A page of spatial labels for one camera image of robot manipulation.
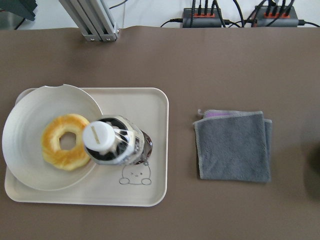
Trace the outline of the white round plate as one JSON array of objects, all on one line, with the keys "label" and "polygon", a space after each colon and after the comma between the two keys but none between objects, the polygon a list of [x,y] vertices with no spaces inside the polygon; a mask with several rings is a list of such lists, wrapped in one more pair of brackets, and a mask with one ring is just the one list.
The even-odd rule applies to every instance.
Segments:
[{"label": "white round plate", "polygon": [[16,103],[4,125],[2,152],[7,167],[21,183],[36,190],[62,190],[94,169],[92,161],[67,171],[43,159],[43,130],[56,117],[72,113],[90,122],[102,116],[98,103],[87,92],[68,84],[39,87]]}]

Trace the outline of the tea bottle white cap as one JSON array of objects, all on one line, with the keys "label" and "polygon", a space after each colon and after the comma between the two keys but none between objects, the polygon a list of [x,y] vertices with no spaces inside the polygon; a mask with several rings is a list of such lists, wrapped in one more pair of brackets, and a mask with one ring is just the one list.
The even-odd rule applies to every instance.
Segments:
[{"label": "tea bottle white cap", "polygon": [[82,132],[84,149],[99,165],[148,164],[151,138],[121,115],[103,115]]}]

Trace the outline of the grey folded cloth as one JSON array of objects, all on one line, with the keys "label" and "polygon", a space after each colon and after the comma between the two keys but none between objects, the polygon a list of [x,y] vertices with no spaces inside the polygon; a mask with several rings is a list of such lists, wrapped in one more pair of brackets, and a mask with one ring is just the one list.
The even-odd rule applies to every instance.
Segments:
[{"label": "grey folded cloth", "polygon": [[273,122],[262,111],[210,109],[193,125],[202,180],[271,181]]}]

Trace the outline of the black usb hub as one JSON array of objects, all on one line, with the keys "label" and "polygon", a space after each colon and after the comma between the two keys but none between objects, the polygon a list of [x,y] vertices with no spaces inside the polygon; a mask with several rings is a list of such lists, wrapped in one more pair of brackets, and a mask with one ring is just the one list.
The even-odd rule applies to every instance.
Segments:
[{"label": "black usb hub", "polygon": [[184,8],[182,13],[183,28],[221,28],[223,26],[216,8],[207,10],[201,9],[201,14],[198,14],[198,9],[195,10],[192,20],[192,9]]},{"label": "black usb hub", "polygon": [[293,6],[260,7],[253,17],[251,27],[297,27],[299,20]]}]

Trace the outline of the aluminium frame post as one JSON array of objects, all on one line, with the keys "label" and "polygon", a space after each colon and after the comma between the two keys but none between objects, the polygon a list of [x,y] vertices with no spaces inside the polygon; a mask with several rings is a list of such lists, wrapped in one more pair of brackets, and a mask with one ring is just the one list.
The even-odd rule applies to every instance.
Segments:
[{"label": "aluminium frame post", "polygon": [[60,0],[69,16],[90,42],[114,42],[119,27],[108,5],[102,0]]}]

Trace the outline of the glazed donut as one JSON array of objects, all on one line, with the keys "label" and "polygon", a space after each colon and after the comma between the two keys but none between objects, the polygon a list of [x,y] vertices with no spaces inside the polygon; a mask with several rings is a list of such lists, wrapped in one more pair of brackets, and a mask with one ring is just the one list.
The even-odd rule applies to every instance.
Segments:
[{"label": "glazed donut", "polygon": [[[73,171],[85,166],[90,157],[86,153],[82,139],[83,130],[89,121],[76,113],[61,115],[53,119],[41,136],[41,149],[44,160],[55,168]],[[60,138],[66,134],[75,135],[75,146],[70,150],[61,148]]]}]

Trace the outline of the cream serving tray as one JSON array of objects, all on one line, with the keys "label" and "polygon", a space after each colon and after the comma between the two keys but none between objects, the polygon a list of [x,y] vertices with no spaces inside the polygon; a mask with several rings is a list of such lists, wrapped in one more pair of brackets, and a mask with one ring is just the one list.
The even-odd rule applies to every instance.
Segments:
[{"label": "cream serving tray", "polygon": [[[36,88],[22,92],[16,103]],[[102,115],[120,115],[150,136],[148,164],[99,165],[78,183],[60,190],[37,190],[20,182],[7,166],[4,188],[16,202],[151,207],[167,192],[169,102],[157,88],[81,88]]]}]

